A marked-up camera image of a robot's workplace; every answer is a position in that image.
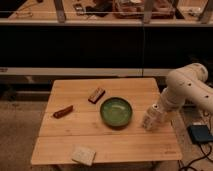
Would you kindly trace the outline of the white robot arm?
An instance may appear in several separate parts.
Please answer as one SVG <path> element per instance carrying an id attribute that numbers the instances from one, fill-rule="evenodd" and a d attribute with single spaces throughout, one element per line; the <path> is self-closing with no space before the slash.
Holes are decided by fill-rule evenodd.
<path id="1" fill-rule="evenodd" d="M 174 69 L 166 76 L 167 87 L 162 91 L 157 106 L 163 112 L 180 109 L 189 100 L 200 109 L 213 114 L 213 88 L 205 84 L 208 79 L 206 67 L 192 63 Z"/>

